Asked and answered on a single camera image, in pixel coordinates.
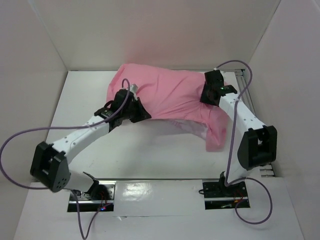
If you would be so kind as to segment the pink satin pillowcase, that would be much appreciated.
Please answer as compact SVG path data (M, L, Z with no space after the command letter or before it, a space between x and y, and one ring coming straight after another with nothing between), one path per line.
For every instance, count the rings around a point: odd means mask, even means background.
M221 108L200 101L204 73L126 63L109 83L107 101L114 99L123 79L137 85L136 95L152 119L171 120L177 127L203 137L208 152L224 147L229 116Z

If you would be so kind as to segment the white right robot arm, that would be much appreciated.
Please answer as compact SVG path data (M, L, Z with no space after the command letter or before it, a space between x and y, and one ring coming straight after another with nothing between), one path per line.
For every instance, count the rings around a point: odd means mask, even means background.
M227 168L218 184L220 194L230 196L252 169L276 160L278 132L251 112L234 86L225 85L220 70L208 71L204 77L200 101L218 107L232 120Z

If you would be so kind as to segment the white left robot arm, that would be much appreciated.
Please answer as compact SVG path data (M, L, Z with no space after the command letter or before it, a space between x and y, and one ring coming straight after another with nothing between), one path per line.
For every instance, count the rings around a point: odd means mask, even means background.
M86 172L71 172L69 165L81 151L119 127L123 121L138 123L151 118L137 97L137 91L135 84L128 89L120 89L114 100L98 109L83 126L52 143L39 143L30 174L53 193L68 189L80 191L88 200L97 197L98 180Z

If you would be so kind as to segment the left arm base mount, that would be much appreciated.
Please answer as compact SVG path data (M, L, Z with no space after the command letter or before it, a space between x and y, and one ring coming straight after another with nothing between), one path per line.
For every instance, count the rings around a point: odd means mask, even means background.
M82 172L76 174L67 184L70 191L68 212L112 212L116 190L115 180L105 180Z

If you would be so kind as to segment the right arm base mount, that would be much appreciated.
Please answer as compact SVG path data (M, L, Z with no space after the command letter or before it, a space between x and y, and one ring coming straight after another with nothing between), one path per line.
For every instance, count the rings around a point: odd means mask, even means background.
M204 181L202 189L198 191L204 197L206 210L224 210L238 208L250 208L247 187L244 182L225 187L219 181Z

